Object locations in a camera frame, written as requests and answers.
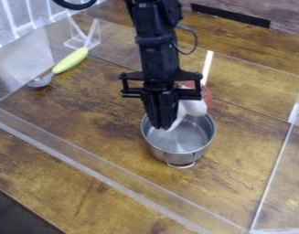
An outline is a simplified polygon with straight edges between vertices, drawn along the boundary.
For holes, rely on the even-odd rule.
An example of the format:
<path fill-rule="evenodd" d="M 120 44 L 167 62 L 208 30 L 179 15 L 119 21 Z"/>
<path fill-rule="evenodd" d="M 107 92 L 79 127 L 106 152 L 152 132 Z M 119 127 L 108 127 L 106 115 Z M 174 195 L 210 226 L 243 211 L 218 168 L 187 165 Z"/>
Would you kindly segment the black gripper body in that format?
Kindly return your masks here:
<path fill-rule="evenodd" d="M 179 66 L 178 49 L 172 45 L 139 47 L 142 70 L 122 73 L 122 96 L 140 98 L 171 94 L 176 100 L 200 100 L 200 73 Z"/>

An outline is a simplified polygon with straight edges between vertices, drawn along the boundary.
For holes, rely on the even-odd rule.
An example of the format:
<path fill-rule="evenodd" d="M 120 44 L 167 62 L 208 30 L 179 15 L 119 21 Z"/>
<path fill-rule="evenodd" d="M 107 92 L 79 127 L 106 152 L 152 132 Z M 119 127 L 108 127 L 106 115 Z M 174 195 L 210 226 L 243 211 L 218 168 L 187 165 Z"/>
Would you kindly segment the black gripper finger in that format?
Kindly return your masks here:
<path fill-rule="evenodd" d="M 162 128 L 168 129 L 178 118 L 178 93 L 167 90 L 159 95 Z"/>
<path fill-rule="evenodd" d="M 155 128 L 159 128 L 162 126 L 159 116 L 159 99 L 152 92 L 142 91 L 140 100 L 143 101 L 150 123 Z"/>

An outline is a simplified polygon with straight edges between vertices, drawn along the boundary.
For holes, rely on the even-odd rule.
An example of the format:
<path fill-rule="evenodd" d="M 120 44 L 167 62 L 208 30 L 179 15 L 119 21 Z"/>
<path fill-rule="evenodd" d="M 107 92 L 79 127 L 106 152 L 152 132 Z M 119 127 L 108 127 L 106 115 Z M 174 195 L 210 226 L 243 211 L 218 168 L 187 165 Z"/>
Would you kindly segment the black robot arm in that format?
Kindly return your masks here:
<path fill-rule="evenodd" d="M 122 73 L 122 96 L 143 101 L 150 123 L 168 130 L 178 118 L 178 103 L 202 100 L 203 75 L 184 71 L 175 28 L 182 18 L 179 0 L 124 0 L 135 26 L 142 70 Z"/>

